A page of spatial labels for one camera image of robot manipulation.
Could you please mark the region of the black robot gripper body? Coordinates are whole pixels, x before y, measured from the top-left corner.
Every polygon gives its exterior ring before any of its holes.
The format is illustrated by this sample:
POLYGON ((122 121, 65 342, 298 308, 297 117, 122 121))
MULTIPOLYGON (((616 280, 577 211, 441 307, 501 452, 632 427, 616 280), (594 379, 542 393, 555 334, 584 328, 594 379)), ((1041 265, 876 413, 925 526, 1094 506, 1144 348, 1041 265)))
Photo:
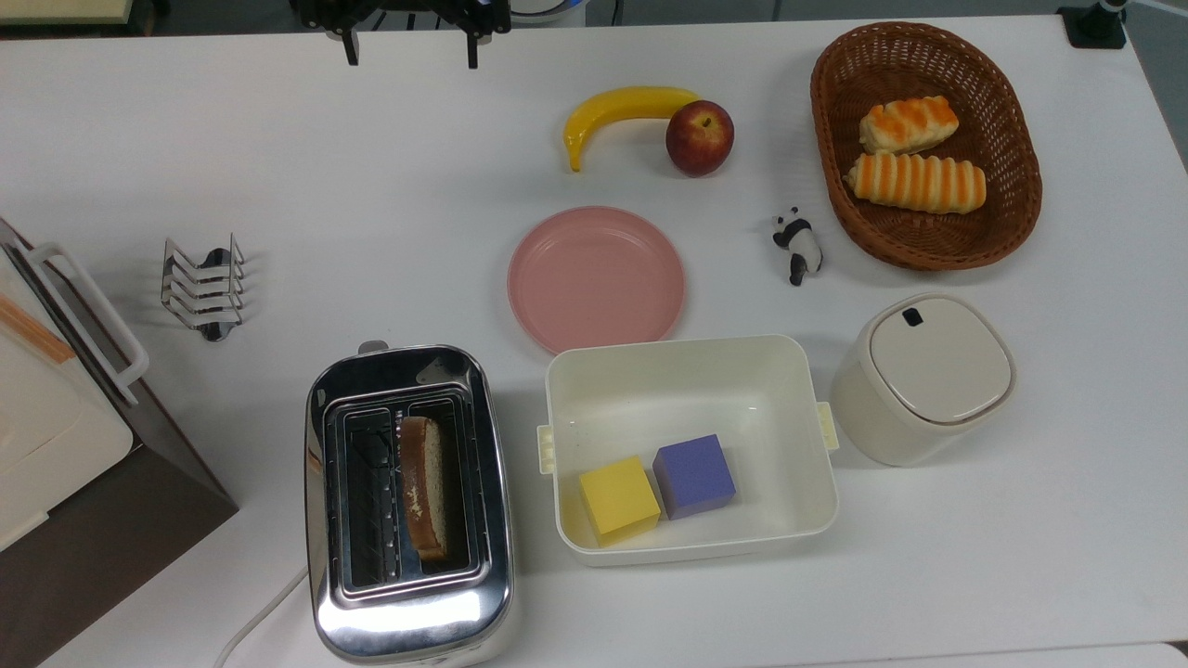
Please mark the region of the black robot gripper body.
POLYGON ((298 1, 305 27, 345 34, 377 12, 432 13, 472 37, 510 32, 508 1, 298 1))

